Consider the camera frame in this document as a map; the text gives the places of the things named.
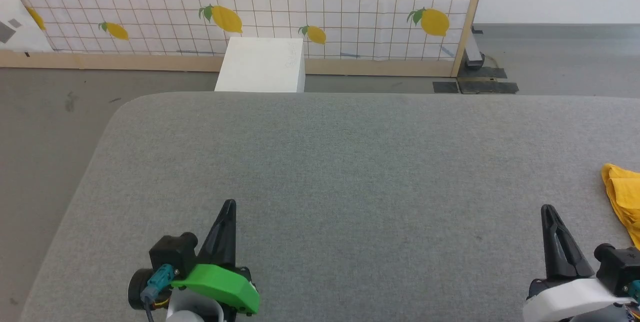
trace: gray fabric tabletop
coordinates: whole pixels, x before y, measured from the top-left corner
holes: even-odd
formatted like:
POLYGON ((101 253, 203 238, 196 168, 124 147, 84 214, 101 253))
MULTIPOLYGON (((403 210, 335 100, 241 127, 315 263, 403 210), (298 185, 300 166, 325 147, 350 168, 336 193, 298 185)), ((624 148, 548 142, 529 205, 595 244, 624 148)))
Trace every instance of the gray fabric tabletop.
POLYGON ((614 98, 139 98, 106 128, 22 320, 146 320, 131 275, 164 234, 202 241, 227 198, 262 297, 238 320, 521 320, 542 204, 595 269, 599 243, 630 244, 600 169, 640 170, 638 115, 614 98))

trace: white box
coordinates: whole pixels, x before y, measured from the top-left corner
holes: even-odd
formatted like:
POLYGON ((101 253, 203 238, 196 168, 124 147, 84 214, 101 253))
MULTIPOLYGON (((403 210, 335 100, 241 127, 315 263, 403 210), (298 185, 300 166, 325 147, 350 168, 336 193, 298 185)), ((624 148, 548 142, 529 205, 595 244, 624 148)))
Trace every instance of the white box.
POLYGON ((222 92, 304 92, 302 39, 232 37, 215 85, 222 92))

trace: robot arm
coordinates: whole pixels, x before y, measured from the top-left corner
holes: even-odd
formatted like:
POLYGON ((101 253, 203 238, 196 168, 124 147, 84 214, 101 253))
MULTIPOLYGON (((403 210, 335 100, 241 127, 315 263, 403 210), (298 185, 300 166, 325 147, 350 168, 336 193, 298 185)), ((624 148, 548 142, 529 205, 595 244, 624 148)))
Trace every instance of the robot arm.
POLYGON ((525 322, 555 322, 614 304, 637 306, 640 251, 599 245, 594 254, 601 266, 592 278, 578 244, 551 205, 542 206, 542 237, 546 279, 534 279, 522 308, 525 322))
POLYGON ((149 251, 151 269, 131 278, 132 308, 167 309, 167 322, 235 322, 238 313, 258 313, 260 295, 247 267, 236 267, 236 202, 228 199, 196 256, 198 238, 165 235, 149 251))

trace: grid pattern backdrop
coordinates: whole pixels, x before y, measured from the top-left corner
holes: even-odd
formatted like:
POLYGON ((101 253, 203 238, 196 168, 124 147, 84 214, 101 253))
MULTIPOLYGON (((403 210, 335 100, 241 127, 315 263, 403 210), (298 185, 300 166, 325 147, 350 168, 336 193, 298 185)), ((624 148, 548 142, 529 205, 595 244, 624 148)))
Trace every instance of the grid pattern backdrop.
POLYGON ((280 37, 304 38, 307 58, 453 61, 470 0, 22 2, 43 21, 52 48, 63 53, 221 57, 230 37, 280 37), (414 22, 416 12, 428 18, 424 10, 439 12, 428 22, 440 29, 445 23, 445 33, 414 22))

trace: floor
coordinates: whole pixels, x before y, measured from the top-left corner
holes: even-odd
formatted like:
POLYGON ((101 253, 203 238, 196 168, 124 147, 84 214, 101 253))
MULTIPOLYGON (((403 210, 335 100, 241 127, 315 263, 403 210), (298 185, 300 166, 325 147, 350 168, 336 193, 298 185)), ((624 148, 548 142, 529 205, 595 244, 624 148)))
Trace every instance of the floor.
MULTIPOLYGON (((487 66, 521 94, 640 98, 640 27, 485 26, 487 66)), ((0 69, 0 322, 18 319, 112 114, 146 94, 212 91, 214 73, 0 69)), ((307 76, 307 92, 433 93, 445 78, 307 76)))

